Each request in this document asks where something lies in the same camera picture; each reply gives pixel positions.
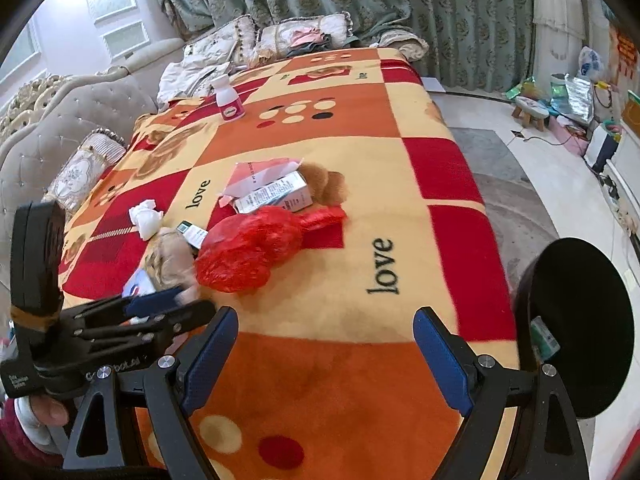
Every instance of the white pill bottle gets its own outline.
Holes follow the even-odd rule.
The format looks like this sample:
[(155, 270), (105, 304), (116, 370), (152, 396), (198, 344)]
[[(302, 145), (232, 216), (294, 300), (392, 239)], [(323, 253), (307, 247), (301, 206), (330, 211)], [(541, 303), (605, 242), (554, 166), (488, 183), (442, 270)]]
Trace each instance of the white pill bottle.
[(240, 101), (238, 92), (234, 90), (229, 82), (228, 75), (221, 75), (211, 81), (213, 89), (216, 91), (216, 104), (220, 108), (220, 113), (225, 121), (233, 121), (244, 115), (244, 107)]

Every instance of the pink label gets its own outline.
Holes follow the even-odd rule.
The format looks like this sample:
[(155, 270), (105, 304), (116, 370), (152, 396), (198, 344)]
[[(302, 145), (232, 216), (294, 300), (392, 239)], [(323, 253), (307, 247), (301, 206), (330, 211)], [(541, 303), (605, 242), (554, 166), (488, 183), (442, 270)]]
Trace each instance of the pink label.
[(242, 102), (240, 98), (236, 99), (232, 103), (225, 105), (222, 110), (222, 118), (225, 121), (232, 121), (233, 119), (237, 119), (244, 115), (244, 107), (242, 106)]

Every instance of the gray rug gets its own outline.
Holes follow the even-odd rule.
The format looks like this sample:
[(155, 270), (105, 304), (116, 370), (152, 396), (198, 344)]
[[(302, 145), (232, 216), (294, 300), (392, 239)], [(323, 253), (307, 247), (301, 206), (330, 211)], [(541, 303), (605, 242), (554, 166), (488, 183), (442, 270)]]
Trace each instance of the gray rug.
[[(450, 130), (484, 199), (513, 295), (522, 273), (549, 243), (559, 238), (558, 232), (524, 170), (493, 130)], [(591, 461), (595, 420), (581, 420), (579, 425)]]

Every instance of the red sleeve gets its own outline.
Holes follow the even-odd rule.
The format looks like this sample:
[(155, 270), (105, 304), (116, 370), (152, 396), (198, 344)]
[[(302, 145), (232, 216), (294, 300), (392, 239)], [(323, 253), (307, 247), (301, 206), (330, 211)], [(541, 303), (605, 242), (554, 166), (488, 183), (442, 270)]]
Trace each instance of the red sleeve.
[(43, 466), (62, 465), (60, 455), (50, 455), (40, 451), (24, 434), (15, 414), (13, 399), (7, 400), (4, 404), (4, 416), (0, 418), (0, 433), (20, 460)]

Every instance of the red plastic bag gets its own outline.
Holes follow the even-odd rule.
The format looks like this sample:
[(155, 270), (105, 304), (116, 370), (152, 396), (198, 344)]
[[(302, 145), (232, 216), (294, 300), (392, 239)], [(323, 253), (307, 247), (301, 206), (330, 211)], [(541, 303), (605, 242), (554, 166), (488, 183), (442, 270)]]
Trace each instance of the red plastic bag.
[(250, 215), (233, 215), (213, 226), (195, 261), (202, 285), (220, 292), (259, 288), (269, 281), (271, 267), (284, 263), (302, 246), (302, 236), (346, 218), (339, 207), (294, 215), (264, 206)]

